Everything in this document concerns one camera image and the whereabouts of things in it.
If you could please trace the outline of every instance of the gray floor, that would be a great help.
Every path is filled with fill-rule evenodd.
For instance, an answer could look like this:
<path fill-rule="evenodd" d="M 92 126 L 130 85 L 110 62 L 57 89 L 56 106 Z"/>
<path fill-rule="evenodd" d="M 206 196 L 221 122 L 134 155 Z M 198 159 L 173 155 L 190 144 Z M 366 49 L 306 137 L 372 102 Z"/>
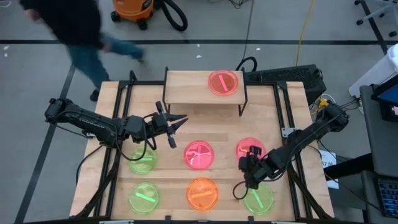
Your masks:
<path fill-rule="evenodd" d="M 109 13 L 111 1 L 99 0 L 103 30 L 125 40 L 244 40 L 248 29 L 251 1 L 235 9 L 228 1 L 175 0 L 185 11 L 186 32 L 173 30 L 162 12 L 149 21 L 149 29 L 140 31 L 124 21 L 114 24 Z M 310 0 L 256 0 L 250 26 L 250 40 L 298 40 Z M 369 5 L 371 10 L 377 7 Z M 357 26 L 364 16 L 353 1 L 316 1 L 305 40 L 377 40 L 368 22 Z M 384 40 L 395 28 L 391 15 L 376 19 Z M 0 7 L 0 40 L 53 40 L 43 24 L 29 22 L 16 0 Z M 140 80 L 159 80 L 165 66 L 176 70 L 234 69 L 240 62 L 243 44 L 143 45 L 147 63 L 139 65 L 128 57 L 103 54 L 103 62 L 114 80 L 127 79 L 134 70 Z M 249 44 L 246 55 L 259 62 L 258 70 L 294 66 L 296 45 Z M 300 64 L 314 63 L 323 70 L 324 82 L 338 103 L 351 100 L 348 87 L 383 56 L 378 45 L 303 45 Z M 32 170 L 39 155 L 48 124 L 43 113 L 50 98 L 60 95 L 70 68 L 62 45 L 0 44 L 0 221 L 12 223 L 21 205 Z M 79 71 L 75 72 L 68 98 L 81 107 L 93 110 L 88 99 L 93 87 Z M 348 127 L 324 138 L 329 149 L 341 156 L 356 157 L 369 152 L 362 114 L 350 111 Z M 47 160 L 37 183 L 25 222 L 66 218 L 75 190 L 75 170 L 83 157 L 86 141 L 56 130 Z M 360 220 L 358 212 L 347 215 L 335 207 L 343 219 Z"/>

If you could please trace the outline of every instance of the pink petri dish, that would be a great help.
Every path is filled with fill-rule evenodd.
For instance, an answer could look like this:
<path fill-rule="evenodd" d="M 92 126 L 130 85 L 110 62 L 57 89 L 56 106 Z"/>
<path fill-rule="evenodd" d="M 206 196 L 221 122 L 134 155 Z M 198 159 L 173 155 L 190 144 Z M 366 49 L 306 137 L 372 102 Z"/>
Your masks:
<path fill-rule="evenodd" d="M 258 155 L 258 158 L 263 157 L 267 151 L 266 147 L 260 142 L 260 140 L 255 138 L 244 138 L 240 140 L 235 148 L 236 157 L 239 159 L 240 157 L 246 157 L 247 152 L 250 150 L 250 146 L 257 146 L 261 148 L 261 153 Z"/>
<path fill-rule="evenodd" d="M 238 89 L 238 78 L 231 71 L 217 70 L 209 75 L 208 86 L 217 95 L 229 96 Z"/>
<path fill-rule="evenodd" d="M 192 169 L 205 170 L 213 163 L 213 148 L 205 141 L 193 141 L 184 150 L 184 160 Z"/>

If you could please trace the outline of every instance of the wooden table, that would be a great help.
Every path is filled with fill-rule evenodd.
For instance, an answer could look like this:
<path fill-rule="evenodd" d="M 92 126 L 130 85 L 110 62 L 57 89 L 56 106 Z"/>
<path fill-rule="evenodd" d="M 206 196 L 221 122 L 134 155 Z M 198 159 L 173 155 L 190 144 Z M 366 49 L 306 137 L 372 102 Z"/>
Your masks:
<path fill-rule="evenodd" d="M 303 84 L 299 82 L 287 84 L 295 125 L 297 128 L 306 128 L 312 120 Z M 96 113 L 111 117 L 117 85 L 117 82 L 103 83 Z M 129 114 L 144 116 L 152 113 L 155 110 L 155 102 L 162 99 L 162 89 L 161 85 L 133 86 Z M 171 110 L 173 114 L 187 114 L 189 117 L 175 135 L 177 148 L 169 148 L 165 135 L 157 137 L 159 160 L 155 170 L 148 175 L 132 173 L 128 167 L 128 161 L 121 159 L 111 218 L 164 220 L 166 215 L 171 215 L 173 220 L 247 220 L 252 214 L 246 210 L 242 201 L 235 200 L 232 195 L 235 184 L 243 180 L 243 173 L 238 170 L 238 160 L 235 155 L 236 143 L 242 138 L 254 137 L 260 139 L 268 151 L 282 144 L 272 87 L 248 86 L 247 91 L 249 101 L 242 117 L 238 116 L 235 105 L 173 105 Z M 287 115 L 281 91 L 280 100 L 287 126 Z M 190 170 L 183 160 L 185 146 L 199 139 L 208 141 L 215 151 L 214 162 L 206 171 Z M 97 140 L 89 140 L 85 154 L 87 155 L 97 146 Z M 136 146 L 137 144 L 126 140 L 123 151 L 131 155 Z M 83 164 L 71 215 L 78 213 L 98 188 L 104 152 L 105 150 L 97 152 Z M 334 217 L 318 152 L 307 147 L 301 155 L 309 191 L 324 210 Z M 185 199 L 187 185 L 197 177 L 209 177 L 218 185 L 218 204 L 208 213 L 192 210 Z M 156 184 L 161 194 L 157 209 L 150 215 L 133 213 L 128 202 L 131 189 L 143 181 Z M 254 219 L 294 220 L 287 174 L 280 180 L 269 182 L 267 185 L 274 192 L 274 208 L 269 214 L 254 216 Z M 298 188 L 297 192 L 300 212 L 304 217 L 302 194 Z M 101 214 L 104 214 L 104 208 L 105 206 L 102 206 Z"/>

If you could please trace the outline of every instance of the shoe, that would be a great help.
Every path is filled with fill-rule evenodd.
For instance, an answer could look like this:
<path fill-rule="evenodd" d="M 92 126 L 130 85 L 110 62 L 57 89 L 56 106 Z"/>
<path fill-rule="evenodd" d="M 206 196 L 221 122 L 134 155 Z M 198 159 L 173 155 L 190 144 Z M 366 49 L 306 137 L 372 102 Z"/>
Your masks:
<path fill-rule="evenodd" d="M 142 50 L 141 58 L 134 58 L 133 56 L 132 56 L 132 58 L 134 60 L 137 60 L 137 62 L 139 62 L 141 65 L 145 64 L 145 60 L 144 60 L 145 59 L 145 51 Z"/>
<path fill-rule="evenodd" d="M 100 92 L 98 90 L 94 90 L 93 93 L 90 95 L 90 100 L 93 102 L 97 102 L 99 95 Z"/>

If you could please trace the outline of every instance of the petri dish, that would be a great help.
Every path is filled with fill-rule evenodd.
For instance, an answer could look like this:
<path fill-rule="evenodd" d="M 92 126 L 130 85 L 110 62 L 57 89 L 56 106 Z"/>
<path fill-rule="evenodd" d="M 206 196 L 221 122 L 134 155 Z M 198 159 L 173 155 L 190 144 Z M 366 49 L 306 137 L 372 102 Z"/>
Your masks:
<path fill-rule="evenodd" d="M 259 184 L 257 190 L 249 189 L 243 202 L 250 212 L 256 215 L 265 215 L 272 210 L 275 204 L 274 193 L 266 184 Z"/>
<path fill-rule="evenodd" d="M 248 151 L 250 150 L 250 146 L 257 146 L 261 148 L 261 153 L 258 155 L 258 158 L 263 157 L 267 153 L 266 147 L 262 144 L 262 142 L 260 142 L 260 140 L 256 138 L 244 138 L 236 144 L 236 157 L 238 159 L 240 157 L 246 157 Z"/>
<path fill-rule="evenodd" d="M 139 158 L 144 152 L 144 146 L 138 146 L 134 149 L 131 158 Z M 157 163 L 156 152 L 150 147 L 147 147 L 144 157 L 138 161 L 131 161 L 129 163 L 130 169 L 140 175 L 148 174 L 152 171 Z"/>
<path fill-rule="evenodd" d="M 220 96 L 229 96 L 238 89 L 238 78 L 232 71 L 217 70 L 208 78 L 210 90 Z"/>
<path fill-rule="evenodd" d="M 142 182 L 134 186 L 129 202 L 134 212 L 147 215 L 153 212 L 159 203 L 159 190 L 155 184 Z"/>
<path fill-rule="evenodd" d="M 184 161 L 192 169 L 205 170 L 211 166 L 213 160 L 213 148 L 205 141 L 193 141 L 184 150 Z"/>
<path fill-rule="evenodd" d="M 194 179 L 187 187 L 187 202 L 199 212 L 209 212 L 218 202 L 218 187 L 206 177 Z"/>

